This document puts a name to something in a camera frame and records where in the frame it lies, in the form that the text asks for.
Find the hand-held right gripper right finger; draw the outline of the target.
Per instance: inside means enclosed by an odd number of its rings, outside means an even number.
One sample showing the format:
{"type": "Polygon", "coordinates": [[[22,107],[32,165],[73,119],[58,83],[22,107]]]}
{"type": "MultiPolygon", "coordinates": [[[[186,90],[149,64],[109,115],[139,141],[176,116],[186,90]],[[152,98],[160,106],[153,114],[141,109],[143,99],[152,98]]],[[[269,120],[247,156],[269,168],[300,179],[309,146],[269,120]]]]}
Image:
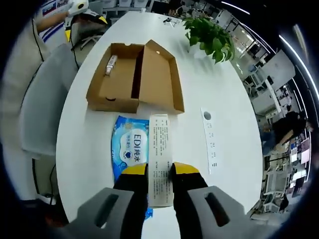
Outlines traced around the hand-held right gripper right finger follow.
{"type": "Polygon", "coordinates": [[[175,162],[170,178],[182,239],[268,239],[273,233],[271,226],[252,221],[231,196],[208,186],[195,167],[175,162]]]}

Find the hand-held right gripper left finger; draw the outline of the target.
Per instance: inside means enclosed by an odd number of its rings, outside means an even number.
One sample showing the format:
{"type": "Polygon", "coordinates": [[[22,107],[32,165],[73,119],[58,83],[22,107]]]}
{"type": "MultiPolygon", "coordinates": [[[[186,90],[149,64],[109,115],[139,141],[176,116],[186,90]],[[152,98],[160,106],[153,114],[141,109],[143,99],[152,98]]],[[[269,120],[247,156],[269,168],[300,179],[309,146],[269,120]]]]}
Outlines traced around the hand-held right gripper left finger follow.
{"type": "Polygon", "coordinates": [[[56,230],[58,239],[139,239],[148,207],[148,165],[126,168],[113,188],[82,204],[77,217],[56,230]]]}

